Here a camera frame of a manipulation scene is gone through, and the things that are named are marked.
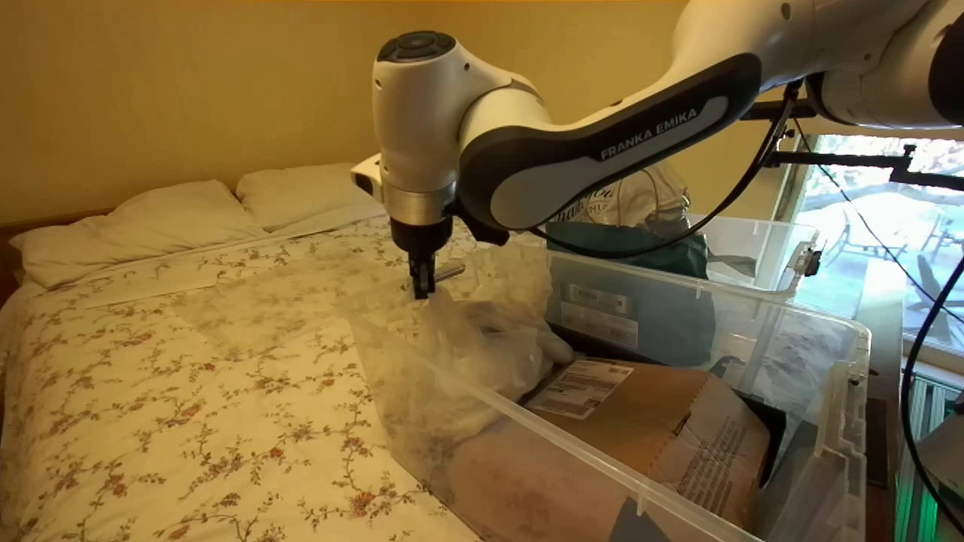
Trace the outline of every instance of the cardboard box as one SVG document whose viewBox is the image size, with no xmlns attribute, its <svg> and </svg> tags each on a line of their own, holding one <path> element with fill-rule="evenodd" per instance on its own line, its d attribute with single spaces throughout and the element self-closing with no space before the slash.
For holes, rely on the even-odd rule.
<svg viewBox="0 0 964 542">
<path fill-rule="evenodd" d="M 575 361 L 527 403 L 535 414 L 688 501 L 751 522 L 769 452 L 765 424 L 702 369 Z M 492 424 L 446 467 L 448 505 L 483 540 L 612 540 L 689 534 L 678 519 L 626 514 L 626 492 L 522 431 Z"/>
</svg>

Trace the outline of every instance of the floral bedspread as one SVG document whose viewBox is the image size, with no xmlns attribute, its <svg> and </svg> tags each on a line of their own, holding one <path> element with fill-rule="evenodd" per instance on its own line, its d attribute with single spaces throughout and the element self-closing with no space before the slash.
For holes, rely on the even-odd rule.
<svg viewBox="0 0 964 542">
<path fill-rule="evenodd" d="M 7 307 L 0 540 L 475 540 L 382 438 L 343 312 L 380 221 Z"/>
</svg>

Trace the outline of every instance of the plastic bag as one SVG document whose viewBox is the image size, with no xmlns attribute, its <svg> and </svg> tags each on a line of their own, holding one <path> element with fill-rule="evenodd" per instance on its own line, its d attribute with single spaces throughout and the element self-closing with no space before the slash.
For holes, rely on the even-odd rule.
<svg viewBox="0 0 964 542">
<path fill-rule="evenodd" d="M 542 320 L 544 273 L 544 252 L 480 251 L 463 277 L 446 279 L 429 300 L 391 289 L 372 291 L 352 309 L 390 448 L 437 495 L 453 448 L 496 418 L 463 382 L 519 401 L 571 358 Z"/>
<path fill-rule="evenodd" d="M 578 197 L 560 212 L 560 222 L 626 227 L 672 237 L 688 229 L 688 210 L 688 190 L 650 164 Z"/>
</svg>

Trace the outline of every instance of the teal object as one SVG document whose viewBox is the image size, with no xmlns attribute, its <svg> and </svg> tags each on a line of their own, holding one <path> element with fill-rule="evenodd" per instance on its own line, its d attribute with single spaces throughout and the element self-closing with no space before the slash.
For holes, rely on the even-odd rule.
<svg viewBox="0 0 964 542">
<path fill-rule="evenodd" d="M 601 227 L 601 222 L 548 222 L 544 232 L 552 240 L 586 247 L 587 257 L 592 252 L 632 252 L 632 251 L 638 251 L 635 257 L 616 260 L 616 261 L 658 267 L 658 271 L 670 271 L 670 273 L 702 277 L 702 279 L 707 277 L 705 267 L 707 267 L 710 252 L 707 252 L 702 234 L 689 234 L 684 240 L 675 240 L 664 251 L 649 252 L 649 247 L 658 247 L 666 237 L 658 237 L 646 229 Z"/>
</svg>

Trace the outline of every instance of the fabric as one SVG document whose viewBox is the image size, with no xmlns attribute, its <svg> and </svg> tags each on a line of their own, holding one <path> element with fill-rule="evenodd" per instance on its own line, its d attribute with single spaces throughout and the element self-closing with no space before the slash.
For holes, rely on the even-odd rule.
<svg viewBox="0 0 964 542">
<path fill-rule="evenodd" d="M 30 229 L 11 245 L 26 277 L 54 289 L 105 264 L 255 237 L 266 232 L 221 180 L 189 180 L 132 195 L 104 217 Z"/>
<path fill-rule="evenodd" d="M 352 183 L 351 162 L 251 172 L 235 191 L 254 221 L 280 237 L 382 212 L 376 197 Z"/>
<path fill-rule="evenodd" d="M 343 320 L 382 222 L 176 252 L 0 335 L 0 540 L 475 540 L 386 448 Z"/>
</svg>

